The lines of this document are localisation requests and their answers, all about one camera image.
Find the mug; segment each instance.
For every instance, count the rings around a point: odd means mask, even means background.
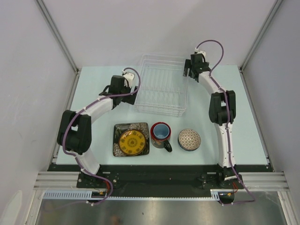
[[[163,149],[165,148],[168,152],[172,151],[170,145],[171,128],[164,122],[155,123],[150,130],[151,142],[154,147]]]

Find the aluminum frame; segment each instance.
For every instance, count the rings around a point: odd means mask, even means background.
[[[242,65],[241,65],[241,70],[244,71],[247,64],[249,63],[249,60],[251,59],[253,53],[255,52],[255,50],[258,48],[262,38],[264,37],[268,27],[270,26],[271,22],[273,21],[277,11],[279,10],[280,6],[282,5],[284,0],[276,0],[276,2],[274,3],[272,9],[270,10],[267,18],[265,19],[261,29],[259,30],[249,52],[247,53]]]
[[[52,19],[49,10],[47,9],[45,3],[43,0],[35,0],[37,7],[40,9],[41,14],[43,15],[49,29],[51,30],[52,34],[54,35],[57,44],[60,46],[62,52],[64,53],[64,55],[66,56],[70,66],[72,67],[72,69],[74,70],[75,73],[78,72],[78,68],[73,60],[73,57],[70,53],[70,51],[67,48],[66,43],[64,42],[54,20]]]
[[[70,108],[76,86],[78,83],[80,71],[77,68],[72,55],[70,54],[54,20],[52,19],[45,3],[43,0],[35,0],[37,3],[38,8],[41,11],[41,14],[45,18],[45,21],[53,33],[55,39],[58,42],[58,45],[60,46],[61,50],[65,54],[70,66],[72,69],[75,71],[75,78],[73,81],[72,89],[69,94],[69,98],[66,104],[66,109]],[[255,119],[255,123],[259,132],[259,136],[261,138],[262,144],[264,151],[266,153],[266,156],[268,155],[267,148],[265,145],[265,141],[260,129],[260,125],[257,120],[257,116],[251,101],[251,96],[248,92],[247,85],[245,83],[244,75],[242,71],[245,69],[247,66],[250,58],[252,57],[254,51],[256,48],[259,46],[259,43],[261,39],[263,38],[267,28],[269,27],[270,23],[274,19],[275,14],[277,13],[278,9],[280,8],[283,0],[277,0],[275,4],[273,5],[273,8],[271,9],[270,13],[268,14],[264,24],[262,25],[262,28],[260,29],[252,47],[250,48],[248,54],[246,55],[246,58],[241,65],[241,78],[245,87],[245,91],[247,94],[247,98],[250,103],[250,107]],[[50,162],[55,163],[56,162],[56,157],[58,154],[58,149],[59,146],[55,145],[53,148],[53,154],[52,157],[50,158]],[[28,211],[28,214],[24,220],[24,224],[27,225],[34,225],[36,223],[37,217],[38,217],[38,212],[39,208],[42,202],[42,196],[44,195],[46,190],[70,190],[73,191],[76,188],[76,183],[77,183],[77,177],[78,177],[79,172],[40,172],[36,184],[34,186],[34,193],[32,196],[32,203],[30,206],[30,209]],[[241,173],[243,175],[243,179],[245,182],[245,185],[251,190],[251,191],[278,191],[278,196],[280,198],[284,213],[285,213],[285,218],[288,222],[288,224],[299,224],[299,217],[296,213],[295,206],[293,203],[293,200],[291,198],[291,193],[289,192],[289,188],[285,179],[285,176],[282,173]]]

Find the tabletop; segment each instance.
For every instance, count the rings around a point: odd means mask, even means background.
[[[83,67],[76,87],[71,110],[78,110],[94,101],[109,85],[113,75],[121,75],[124,67]],[[227,90],[236,93],[236,118],[232,128],[233,153],[238,165],[266,165],[267,160],[246,96],[240,72],[236,65],[218,66],[214,77]],[[102,165],[211,165],[218,163],[218,139],[208,110],[210,96],[205,88],[189,78],[187,108],[180,117],[138,112],[134,105],[121,103],[101,116],[92,125],[91,149]],[[170,125],[172,135],[171,153],[150,144],[150,153],[144,156],[114,157],[113,128],[115,124],[147,122],[149,128],[156,122]],[[177,143],[181,130],[190,128],[201,137],[200,147],[192,152],[183,150]],[[60,148],[56,164],[76,164],[75,159],[65,155]]]

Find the gray wall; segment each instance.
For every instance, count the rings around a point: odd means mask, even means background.
[[[241,64],[275,0],[45,0],[78,65],[136,65],[142,54],[189,56],[216,39]],[[203,46],[216,62],[220,48]]]
[[[300,209],[300,1],[286,0],[245,70],[271,160]]]
[[[74,72],[33,0],[1,0],[0,31],[0,216],[22,190],[21,224]]]

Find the dish rack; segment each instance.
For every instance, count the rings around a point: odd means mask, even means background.
[[[187,107],[185,58],[168,55],[142,56],[141,87],[135,108],[139,112],[182,116]]]

